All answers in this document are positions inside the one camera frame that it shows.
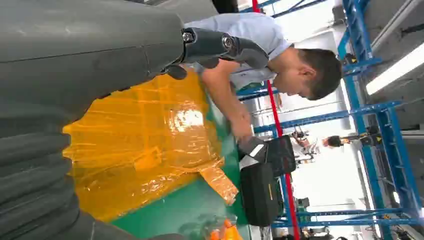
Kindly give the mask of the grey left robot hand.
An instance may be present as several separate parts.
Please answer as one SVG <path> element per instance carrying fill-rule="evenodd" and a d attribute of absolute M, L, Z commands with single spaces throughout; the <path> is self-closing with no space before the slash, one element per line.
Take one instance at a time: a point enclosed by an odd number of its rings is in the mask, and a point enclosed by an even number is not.
<path fill-rule="evenodd" d="M 167 9 L 126 0 L 3 0 L 1 118 L 79 119 L 91 103 L 157 75 L 183 78 L 183 63 L 218 60 L 262 68 L 251 40 L 186 28 Z"/>

